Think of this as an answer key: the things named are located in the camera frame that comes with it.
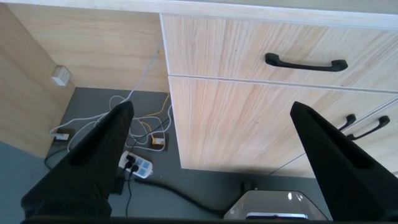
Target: dark gray floor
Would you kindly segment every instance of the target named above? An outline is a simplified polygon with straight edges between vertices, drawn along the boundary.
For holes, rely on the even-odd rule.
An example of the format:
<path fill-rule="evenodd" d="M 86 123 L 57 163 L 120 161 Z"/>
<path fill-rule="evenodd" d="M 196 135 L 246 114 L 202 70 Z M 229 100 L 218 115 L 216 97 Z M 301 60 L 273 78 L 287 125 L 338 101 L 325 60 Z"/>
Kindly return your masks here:
<path fill-rule="evenodd" d="M 62 123 L 73 118 L 93 116 L 108 110 L 108 100 L 113 95 L 127 96 L 128 91 L 100 90 L 92 88 L 77 88 L 65 112 Z M 161 109 L 166 97 L 165 93 L 152 93 L 137 91 L 132 95 L 135 116 L 154 113 Z M 160 118 L 167 118 L 165 110 Z M 80 128 L 87 121 L 77 121 L 69 127 Z M 135 133 L 140 133 L 142 127 L 135 124 Z M 78 142 L 88 131 L 83 131 Z M 154 173 L 150 176 L 152 180 L 167 183 L 182 192 L 192 196 L 202 203 L 213 208 L 225 208 L 235 199 L 240 191 L 240 183 L 244 180 L 253 180 L 259 190 L 297 190 L 303 192 L 330 218 L 322 193 L 315 179 L 276 177 L 267 175 L 247 175 L 224 172 L 210 172 L 200 170 L 186 170 L 180 168 L 177 139 L 175 129 L 172 125 L 168 131 L 170 135 L 169 150 L 167 152 L 149 152 L 136 149 L 133 153 L 150 160 L 154 165 Z M 52 158 L 49 164 L 54 164 L 63 155 Z M 131 217 L 167 217 L 167 218 L 190 218 L 211 219 L 213 215 L 201 211 L 194 205 L 184 201 L 173 193 L 162 189 L 135 184 L 131 185 L 132 199 L 129 206 Z M 122 195 L 112 195 L 109 202 L 113 208 L 112 216 L 124 216 L 124 210 L 129 193 L 125 185 Z"/>

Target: wall outlet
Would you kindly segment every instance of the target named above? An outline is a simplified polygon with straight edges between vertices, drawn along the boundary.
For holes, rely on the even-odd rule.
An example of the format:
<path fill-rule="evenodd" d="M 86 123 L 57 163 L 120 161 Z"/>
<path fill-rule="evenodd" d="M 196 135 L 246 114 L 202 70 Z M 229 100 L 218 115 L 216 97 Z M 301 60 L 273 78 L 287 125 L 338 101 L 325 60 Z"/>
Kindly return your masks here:
<path fill-rule="evenodd" d="M 63 65 L 58 65 L 54 74 L 52 75 L 52 79 L 60 86 L 66 86 L 70 79 L 70 72 Z"/>

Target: electrical socket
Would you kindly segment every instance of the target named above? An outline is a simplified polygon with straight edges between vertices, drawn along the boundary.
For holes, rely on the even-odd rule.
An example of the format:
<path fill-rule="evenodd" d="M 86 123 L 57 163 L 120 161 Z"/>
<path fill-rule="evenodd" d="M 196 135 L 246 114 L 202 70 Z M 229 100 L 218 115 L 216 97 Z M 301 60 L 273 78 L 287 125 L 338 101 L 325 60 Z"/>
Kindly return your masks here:
<path fill-rule="evenodd" d="M 52 75 L 52 79 L 60 86 L 66 86 L 70 79 L 70 72 L 63 65 L 58 65 Z"/>

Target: white power strip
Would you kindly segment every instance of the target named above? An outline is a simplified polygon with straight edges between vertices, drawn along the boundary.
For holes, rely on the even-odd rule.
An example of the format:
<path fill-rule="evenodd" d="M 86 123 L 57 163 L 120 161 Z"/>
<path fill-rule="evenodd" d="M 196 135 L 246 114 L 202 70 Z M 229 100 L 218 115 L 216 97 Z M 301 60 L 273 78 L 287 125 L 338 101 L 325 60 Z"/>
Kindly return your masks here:
<path fill-rule="evenodd" d="M 122 156 L 120 157 L 120 161 L 119 161 L 119 167 L 120 168 L 124 168 L 124 166 L 126 165 L 126 163 L 129 162 L 129 160 L 126 158 L 127 155 L 130 155 L 134 158 L 136 158 L 136 161 L 133 165 L 137 165 L 139 167 L 139 169 L 135 172 L 133 172 L 134 175 L 140 177 L 140 178 L 147 178 L 148 176 L 150 176 L 153 173 L 153 165 L 151 162 L 149 162 L 146 159 L 143 159 L 131 152 L 125 151 Z M 127 173 L 129 174 L 131 171 L 131 168 L 127 168 L 126 169 Z"/>

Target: wooden drawer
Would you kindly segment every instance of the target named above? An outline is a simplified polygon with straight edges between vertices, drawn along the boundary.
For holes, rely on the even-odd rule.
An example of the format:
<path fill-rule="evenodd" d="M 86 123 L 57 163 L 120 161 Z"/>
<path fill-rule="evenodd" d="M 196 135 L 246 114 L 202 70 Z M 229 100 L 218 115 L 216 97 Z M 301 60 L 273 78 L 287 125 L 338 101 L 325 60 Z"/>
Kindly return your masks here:
<path fill-rule="evenodd" d="M 181 165 L 269 174 L 303 153 L 290 118 L 294 101 L 340 127 L 391 95 L 169 77 Z"/>
<path fill-rule="evenodd" d="M 346 129 L 344 133 L 347 135 L 354 134 L 354 137 L 358 137 L 374 129 L 379 124 L 379 118 L 383 116 L 388 116 L 390 123 L 363 138 L 354 140 L 354 142 L 386 169 L 398 176 L 398 103 L 353 125 Z M 290 162 L 273 175 L 315 178 L 306 155 Z"/>
<path fill-rule="evenodd" d="M 398 90 L 398 32 L 163 15 L 169 73 L 243 80 Z M 341 72 L 280 68 L 285 62 Z"/>
<path fill-rule="evenodd" d="M 390 119 L 387 125 L 354 142 L 386 169 L 398 175 L 398 103 L 349 128 L 345 133 L 358 137 L 379 125 L 379 118 L 383 116 Z"/>

